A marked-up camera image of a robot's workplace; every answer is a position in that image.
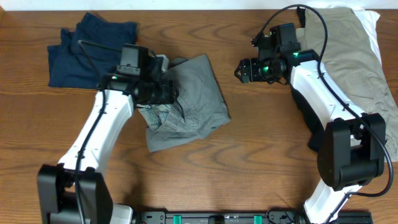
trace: dark blue cloth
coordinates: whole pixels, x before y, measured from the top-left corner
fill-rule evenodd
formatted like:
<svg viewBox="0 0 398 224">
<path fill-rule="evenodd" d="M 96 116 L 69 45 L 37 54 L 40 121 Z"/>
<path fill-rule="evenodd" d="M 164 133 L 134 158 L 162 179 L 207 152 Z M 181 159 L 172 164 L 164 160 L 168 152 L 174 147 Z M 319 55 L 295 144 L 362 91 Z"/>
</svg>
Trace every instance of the dark blue cloth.
<svg viewBox="0 0 398 224">
<path fill-rule="evenodd" d="M 122 49 L 123 44 L 135 44 L 136 23 L 105 22 L 86 13 L 83 20 L 76 25 L 76 31 L 62 29 L 61 44 L 47 47 L 49 87 L 96 88 L 98 75 L 81 52 L 78 40 Z M 91 45 L 84 46 L 101 76 L 114 72 L 120 64 L 121 53 Z"/>
</svg>

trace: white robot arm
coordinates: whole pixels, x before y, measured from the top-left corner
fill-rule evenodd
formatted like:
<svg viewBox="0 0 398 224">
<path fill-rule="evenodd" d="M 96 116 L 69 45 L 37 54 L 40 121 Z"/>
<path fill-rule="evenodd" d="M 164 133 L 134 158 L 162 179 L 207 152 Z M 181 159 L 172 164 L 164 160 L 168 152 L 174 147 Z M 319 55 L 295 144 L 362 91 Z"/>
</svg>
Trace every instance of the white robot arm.
<svg viewBox="0 0 398 224">
<path fill-rule="evenodd" d="M 113 146 L 119 136 L 120 130 L 134 112 L 134 103 L 131 95 L 125 95 L 122 91 L 105 90 L 106 108 L 90 137 L 84 151 L 84 159 L 81 160 L 80 170 L 88 167 L 94 168 L 105 177 L 105 170 Z M 83 129 L 69 151 L 60 159 L 64 169 L 74 170 L 76 167 L 78 151 L 85 140 L 88 131 L 93 126 L 100 113 L 103 104 L 103 94 L 99 91 L 95 96 L 93 110 L 90 113 Z"/>
<path fill-rule="evenodd" d="M 346 111 L 340 102 L 330 93 L 323 82 L 318 77 L 317 61 L 302 62 L 299 66 L 293 67 L 290 78 L 292 88 L 296 89 L 307 100 L 308 104 L 317 114 L 323 129 L 327 123 L 337 118 L 343 120 L 355 119 L 354 116 Z M 343 92 L 326 72 L 325 66 L 321 64 L 321 70 L 325 80 L 332 87 L 335 93 L 349 104 L 350 108 L 357 114 L 364 111 L 356 106 Z M 334 191 L 333 187 L 327 186 L 321 179 L 312 196 L 305 201 L 304 209 L 311 223 L 324 223 L 347 192 L 356 192 L 362 186 L 358 184 L 345 187 L 342 190 Z M 338 212 L 334 214 L 330 221 L 336 220 Z"/>
</svg>

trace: folded clothing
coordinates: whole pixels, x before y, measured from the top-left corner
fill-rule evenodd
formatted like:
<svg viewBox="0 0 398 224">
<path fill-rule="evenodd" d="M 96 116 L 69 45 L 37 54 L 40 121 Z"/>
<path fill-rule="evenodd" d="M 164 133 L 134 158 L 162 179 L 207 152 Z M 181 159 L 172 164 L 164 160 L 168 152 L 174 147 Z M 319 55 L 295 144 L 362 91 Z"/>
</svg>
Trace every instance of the folded clothing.
<svg viewBox="0 0 398 224">
<path fill-rule="evenodd" d="M 170 64 L 180 62 L 177 59 Z M 173 80 L 180 94 L 173 105 L 139 109 L 149 126 L 150 152 L 204 139 L 230 121 L 207 55 L 170 68 L 163 78 Z"/>
<path fill-rule="evenodd" d="M 324 18 L 329 33 L 322 58 L 329 75 L 353 103 L 367 113 L 379 113 L 384 118 L 387 124 L 386 147 L 391 159 L 398 161 L 398 135 L 394 132 L 398 129 L 398 108 L 364 25 L 349 8 L 317 11 Z M 306 10 L 305 28 L 296 33 L 303 48 L 320 53 L 324 31 L 316 14 Z"/>
<path fill-rule="evenodd" d="M 136 24 L 105 22 L 90 13 L 76 25 L 76 31 L 61 30 L 61 44 L 48 46 L 49 87 L 96 88 L 99 77 L 81 52 L 78 40 L 87 40 L 115 49 L 135 44 Z M 100 75 L 116 70 L 121 54 L 112 50 L 85 45 L 87 54 Z"/>
</svg>

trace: wood grain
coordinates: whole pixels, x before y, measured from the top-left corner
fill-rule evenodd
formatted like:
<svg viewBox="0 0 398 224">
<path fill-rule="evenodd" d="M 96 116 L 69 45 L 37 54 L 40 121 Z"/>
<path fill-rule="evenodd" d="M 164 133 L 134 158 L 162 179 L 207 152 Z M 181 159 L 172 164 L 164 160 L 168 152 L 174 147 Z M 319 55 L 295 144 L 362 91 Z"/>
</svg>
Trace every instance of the wood grain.
<svg viewBox="0 0 398 224">
<path fill-rule="evenodd" d="M 109 161 L 113 199 L 136 208 L 267 210 L 298 207 L 319 175 L 310 137 L 290 90 L 242 85 L 239 60 L 255 57 L 250 38 L 275 11 L 101 11 L 107 21 L 139 23 L 140 45 L 175 57 L 207 54 L 227 102 L 231 122 L 206 140 L 156 153 L 146 148 L 139 113 L 124 126 Z M 378 11 L 383 69 L 398 100 L 396 11 Z M 0 26 L 0 223 L 40 223 L 36 175 L 56 164 L 78 136 L 93 90 L 49 88 L 47 49 L 60 28 L 74 29 L 85 12 L 7 12 Z M 298 21 L 294 11 L 271 25 Z M 387 177 L 366 192 L 381 190 Z M 353 197 L 346 210 L 370 210 L 376 223 L 397 223 L 398 187 L 382 198 Z"/>
</svg>

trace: green indicator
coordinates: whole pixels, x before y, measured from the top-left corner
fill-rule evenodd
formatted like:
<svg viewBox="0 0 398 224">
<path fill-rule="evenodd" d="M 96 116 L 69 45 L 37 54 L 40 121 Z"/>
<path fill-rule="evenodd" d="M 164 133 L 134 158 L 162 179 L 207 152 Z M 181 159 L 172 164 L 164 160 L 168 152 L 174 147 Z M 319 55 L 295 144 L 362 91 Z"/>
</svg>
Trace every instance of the green indicator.
<svg viewBox="0 0 398 224">
<path fill-rule="evenodd" d="M 262 224 L 262 216 L 255 215 L 254 216 L 254 224 Z"/>
<path fill-rule="evenodd" d="M 181 215 L 174 215 L 174 217 L 173 217 L 173 224 L 182 224 Z"/>
</svg>

